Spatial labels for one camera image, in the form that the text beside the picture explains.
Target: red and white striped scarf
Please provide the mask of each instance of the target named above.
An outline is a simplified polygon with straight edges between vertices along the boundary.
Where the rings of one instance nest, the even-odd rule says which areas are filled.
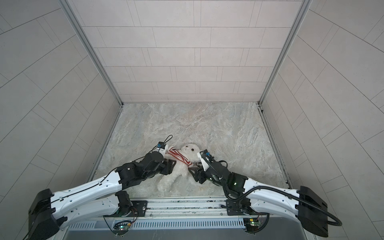
[[[174,156],[177,160],[187,164],[188,166],[191,166],[193,164],[190,161],[188,161],[188,159],[183,154],[181,154],[178,150],[176,150],[174,147],[170,147],[167,153]]]

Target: marble floor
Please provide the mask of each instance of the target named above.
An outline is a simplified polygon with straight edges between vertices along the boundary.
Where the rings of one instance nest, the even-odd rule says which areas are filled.
[[[95,178],[144,156],[168,135],[176,149],[194,143],[208,149],[228,169],[260,182],[283,187],[284,177],[255,103],[126,104],[114,129]],[[221,187],[206,181],[191,183],[179,176],[170,192],[157,183],[162,175],[127,189],[131,197],[223,195]]]

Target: white wall tile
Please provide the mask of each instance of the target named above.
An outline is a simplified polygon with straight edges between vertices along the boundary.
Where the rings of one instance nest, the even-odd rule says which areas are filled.
[[[207,94],[167,94],[168,102],[206,102]]]
[[[380,21],[372,28],[369,34],[364,38],[369,44],[373,44],[378,37],[384,32],[384,18],[381,17]]]
[[[6,46],[0,49],[0,73],[7,79],[14,78],[56,47],[36,20],[1,34],[0,45]]]
[[[116,83],[121,94],[154,94],[152,83]]]
[[[200,66],[200,48],[195,48],[195,66]]]
[[[297,35],[310,45],[311,48],[317,50],[332,25],[333,23],[322,16],[313,11],[308,11]]]
[[[108,133],[109,133],[108,131],[111,128],[113,120],[115,119],[116,114],[119,111],[119,108],[120,108],[120,106],[117,103],[117,101],[114,101],[111,108],[109,109],[107,115],[105,116],[104,121],[99,128],[99,131],[97,132],[97,134],[95,136],[95,139],[98,142],[100,142],[102,144],[105,142],[105,140],[108,136]]]
[[[61,9],[44,15],[44,19],[52,28],[60,42],[65,42],[75,35],[75,32]]]
[[[166,94],[131,94],[134,103],[165,103],[168,101]]]
[[[127,0],[128,7],[129,7],[129,12],[131,14],[133,24],[135,26],[141,26],[139,15],[136,10],[136,4],[134,0]]]
[[[241,82],[237,93],[245,94],[262,94],[265,88],[265,83]]]
[[[60,121],[85,88],[83,81],[72,70],[45,95],[39,105]]]
[[[73,0],[85,26],[133,26],[126,1]]]
[[[194,66],[194,48],[149,48],[153,66]]]
[[[216,81],[217,67],[176,67],[179,82]]]
[[[343,222],[343,228],[349,240],[380,240],[365,208],[362,208],[350,187],[346,186],[329,192],[327,197],[334,207],[337,217]],[[361,222],[357,223],[356,218],[359,218]]]
[[[273,93],[273,91],[269,91],[265,101],[268,103],[269,108],[271,109],[272,115],[276,115],[276,113],[281,108],[279,101],[276,98],[276,95]]]
[[[202,48],[201,66],[239,66],[241,48]]]
[[[265,28],[261,48],[282,48],[291,28]]]
[[[354,35],[365,38],[383,16],[382,1],[327,1],[319,14]]]
[[[115,95],[108,88],[104,95],[101,97],[102,102],[107,106],[108,110],[111,108],[112,103],[116,100]]]
[[[361,144],[361,146],[365,149],[365,151],[369,154],[369,156],[376,163],[376,165],[381,169],[381,171],[384,171],[383,142],[384,142],[384,132],[381,132]]]
[[[9,25],[6,20],[0,15],[0,29],[5,32],[5,31],[8,31],[8,30],[11,30],[12,27],[11,25]]]
[[[384,61],[384,53],[344,29],[339,28],[322,57],[368,99],[384,89],[380,63]]]
[[[308,159],[307,155],[305,155],[305,153],[303,153],[298,158],[293,160],[293,164],[295,165],[295,167],[298,167],[300,164],[302,164],[303,162],[307,161],[307,159]]]
[[[88,56],[88,52],[85,50],[83,44],[80,42],[80,39],[77,35],[71,37],[70,40],[82,58]]]
[[[28,165],[0,203],[0,211],[3,215],[3,219],[0,220],[0,232],[4,239],[16,238],[24,220],[28,218],[28,210],[33,203],[34,196],[47,187],[52,177],[53,173],[31,164]],[[15,215],[22,220],[10,221],[10,219],[14,219]]]
[[[56,127],[59,124],[59,121],[54,116],[49,114],[49,112],[47,112],[39,104],[36,104],[32,111],[47,121],[49,124],[51,124],[53,127]]]
[[[40,58],[24,73],[40,89],[48,93],[81,60],[82,57],[72,42],[67,41]]]
[[[264,31],[265,28],[212,28],[211,47],[258,48]]]
[[[95,65],[93,64],[93,62],[89,56],[84,58],[78,64],[78,67],[80,68],[81,72],[85,75],[85,77],[88,79],[88,82],[90,82],[90,83],[99,74],[99,72],[97,71]]]
[[[223,77],[223,69],[224,67],[217,67],[216,81],[221,82],[221,78]]]
[[[210,28],[153,28],[158,48],[209,48]]]
[[[0,88],[0,139],[3,139],[44,97],[23,73]]]
[[[105,43],[101,34],[96,26],[84,26],[83,30],[92,47],[94,48],[105,48]]]
[[[49,0],[3,0],[0,15],[14,28],[59,8],[58,2]]]
[[[91,147],[89,148],[80,167],[78,168],[70,187],[75,187],[86,182],[88,174],[92,169],[92,165],[94,164],[97,159],[97,156],[100,153],[101,147],[102,145],[98,141],[94,140],[92,142]]]
[[[172,77],[172,82],[177,82],[176,67],[169,67],[170,75]]]
[[[76,101],[73,105],[84,115],[84,117],[89,118],[90,113],[79,103],[79,101]]]
[[[224,67],[222,82],[256,82],[261,67]]]
[[[381,220],[384,211],[380,207],[384,198],[381,194],[384,174],[350,132],[336,139],[327,149],[371,221]]]
[[[194,82],[164,82],[157,84],[160,94],[195,93]]]
[[[146,66],[141,48],[98,48],[106,66]]]
[[[201,26],[249,27],[253,1],[202,1]]]
[[[147,66],[152,66],[151,57],[149,56],[148,48],[141,48],[141,51],[143,52],[145,64]]]
[[[79,145],[79,147],[81,147],[82,149],[84,149],[86,152],[88,151],[89,149],[89,145],[86,144],[86,142],[84,142],[83,140],[81,140],[79,137],[76,138],[76,140],[74,141],[77,145]]]
[[[234,82],[201,82],[200,93],[233,93]]]
[[[279,70],[279,74],[290,90],[294,88],[295,84],[302,75],[300,69],[292,62],[288,56],[285,57],[284,62]]]
[[[261,94],[244,94],[243,102],[258,102],[261,96]]]
[[[285,113],[282,113],[280,115],[280,117],[276,120],[276,124],[279,127],[280,133],[284,139],[285,145],[290,153],[290,156],[294,161],[296,158],[301,156],[304,151],[291,127],[291,124],[288,122]]]
[[[63,191],[70,187],[86,153],[87,152],[76,143],[71,146],[59,169],[48,185],[48,188],[51,189],[52,192]]]
[[[169,67],[131,67],[136,82],[172,82]]]
[[[293,124],[294,121],[303,112],[303,110],[284,82],[281,83],[281,86],[276,93],[276,97],[279,100],[281,107],[283,108],[289,120],[289,123]]]
[[[325,50],[325,48],[328,46],[329,42],[332,40],[333,36],[336,34],[337,30],[339,30],[339,26],[336,24],[333,24],[327,35],[325,36],[324,40],[321,42],[319,48],[316,50],[318,54],[322,54]]]
[[[150,27],[98,27],[107,48],[154,48],[156,47]]]
[[[263,1],[256,26],[290,28],[301,2]]]
[[[77,108],[71,107],[37,155],[60,165],[86,120]]]
[[[107,90],[107,85],[100,75],[95,77],[95,79],[88,85],[88,87],[83,91],[83,93],[78,98],[79,103],[88,111],[92,113],[96,104],[99,102],[105,91]]]
[[[112,82],[131,82],[125,67],[105,67]]]
[[[348,186],[348,183],[345,180],[344,176],[341,175],[332,180],[329,180],[328,182],[323,183],[321,186],[323,187],[324,192],[327,193],[327,192]]]
[[[350,82],[327,65],[313,86],[359,142],[384,130],[384,114]]]
[[[244,48],[241,55],[240,66],[244,67],[248,58],[249,48]]]
[[[308,119],[295,129],[320,183],[325,183],[341,175],[341,172]]]
[[[53,126],[29,112],[0,142],[0,195],[7,194],[53,130]]]
[[[135,1],[141,26],[194,26],[193,1]]]
[[[207,94],[208,102],[242,102],[244,94]]]
[[[194,26],[201,26],[201,1],[194,1],[193,2],[193,20],[194,20]]]
[[[300,177],[299,177],[299,174],[297,173],[295,165],[293,164],[293,161],[292,161],[292,158],[288,152],[288,149],[284,143],[283,137],[281,136],[281,133],[278,129],[277,129],[276,133],[274,134],[274,137],[275,137],[275,142],[276,142],[277,148],[281,154],[284,165],[286,167],[288,177],[291,179],[292,182],[295,182],[298,179],[300,179]]]
[[[297,36],[288,52],[288,56],[311,83],[315,81],[325,65],[327,65],[327,62],[317,52]]]
[[[280,48],[249,49],[246,66],[273,67],[279,57]]]
[[[86,144],[91,145],[106,115],[107,113],[104,111],[101,105],[97,104],[88,120],[85,122],[84,127],[81,129],[78,137]]]
[[[32,159],[31,164],[37,167],[40,167],[44,170],[47,170],[48,172],[51,172],[51,173],[55,173],[59,168],[58,165],[53,164],[50,161],[47,161],[44,158],[37,155]]]
[[[52,28],[49,26],[49,24],[47,23],[47,21],[44,19],[44,16],[41,16],[39,18],[36,19],[39,24],[41,25],[41,27],[44,29],[44,31],[48,34],[49,38],[54,42],[54,44],[56,46],[59,46],[61,44],[61,41],[59,40],[59,38],[56,36],[56,34],[54,33],[54,31],[52,30]]]
[[[341,123],[341,120],[308,80],[304,80],[297,90],[295,98],[320,138],[326,136]]]
[[[328,146],[331,142],[336,140],[338,137],[343,135],[348,131],[348,128],[341,123],[339,126],[337,126],[335,129],[333,129],[330,133],[328,133],[325,137],[323,137],[321,140],[323,141],[325,146]]]

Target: metal base plate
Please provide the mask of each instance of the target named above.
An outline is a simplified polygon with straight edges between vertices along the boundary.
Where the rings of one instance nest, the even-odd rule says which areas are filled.
[[[144,217],[145,212],[147,210],[148,201],[132,201],[132,206],[137,209],[137,212],[139,213],[138,216],[135,217]],[[130,212],[127,217],[133,217],[133,212]]]

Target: wire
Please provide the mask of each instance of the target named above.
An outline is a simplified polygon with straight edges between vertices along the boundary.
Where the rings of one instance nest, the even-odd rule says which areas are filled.
[[[111,227],[108,225],[108,223],[107,223],[107,220],[105,220],[105,217],[104,217],[104,215],[103,215],[103,218],[104,218],[104,221],[105,221],[105,223],[107,224],[107,226],[108,226],[109,230],[111,230],[111,232],[112,232],[113,234],[115,234],[115,233],[112,231]]]
[[[250,190],[248,190],[246,193],[242,194],[241,196],[237,197],[237,198],[231,198],[228,194],[228,191],[230,191],[228,185],[227,185],[227,182],[224,180],[223,176],[221,174],[219,174],[216,169],[214,167],[212,167],[211,163],[209,161],[206,161],[206,163],[208,164],[208,166],[210,166],[213,171],[217,174],[217,176],[219,176],[219,179],[221,181],[221,184],[222,184],[222,187],[223,187],[223,190],[224,190],[224,194],[225,196],[230,200],[230,201],[233,201],[233,202],[238,202],[240,200],[242,200],[243,198],[245,198],[246,196],[248,196],[249,194],[251,194],[253,191],[255,190],[260,190],[260,189],[266,189],[266,190],[270,190],[270,191],[274,191],[274,192],[277,192],[277,193],[280,193],[281,195],[284,195],[290,199],[294,199],[298,202],[301,202],[301,203],[304,203],[316,210],[318,210],[319,212],[325,214],[326,216],[332,218],[333,220],[335,220],[334,222],[332,221],[328,221],[328,224],[329,225],[333,225],[333,226],[341,226],[342,225],[342,222],[340,219],[338,219],[336,216],[334,216],[333,214],[323,210],[322,208],[314,205],[313,203],[310,203],[304,199],[301,199],[299,197],[296,197],[292,194],[289,194],[287,192],[284,192],[284,191],[281,191],[281,190],[278,190],[276,188],[273,188],[273,187],[267,187],[267,186],[256,186],[256,187],[253,187],[251,188]]]

